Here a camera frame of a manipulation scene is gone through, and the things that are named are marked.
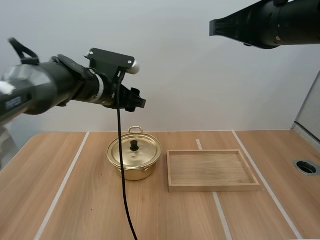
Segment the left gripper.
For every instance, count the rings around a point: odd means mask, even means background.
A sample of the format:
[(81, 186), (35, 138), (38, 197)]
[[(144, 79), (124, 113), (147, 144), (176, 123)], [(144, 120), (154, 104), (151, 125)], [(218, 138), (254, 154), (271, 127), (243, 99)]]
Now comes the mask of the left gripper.
[(127, 112), (135, 112), (136, 108), (144, 109), (146, 100), (140, 98), (140, 90), (122, 85), (125, 73), (111, 79), (106, 74), (101, 73), (100, 77), (103, 81), (102, 105), (109, 109), (125, 109)]

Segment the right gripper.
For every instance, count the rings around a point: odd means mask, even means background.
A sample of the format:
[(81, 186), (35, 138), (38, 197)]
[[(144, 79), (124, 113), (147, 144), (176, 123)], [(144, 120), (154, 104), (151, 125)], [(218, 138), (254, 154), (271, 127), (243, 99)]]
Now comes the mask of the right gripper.
[(276, 39), (279, 12), (273, 0), (261, 0), (227, 17), (211, 20), (209, 36), (226, 37), (248, 47), (275, 49), (280, 46)]

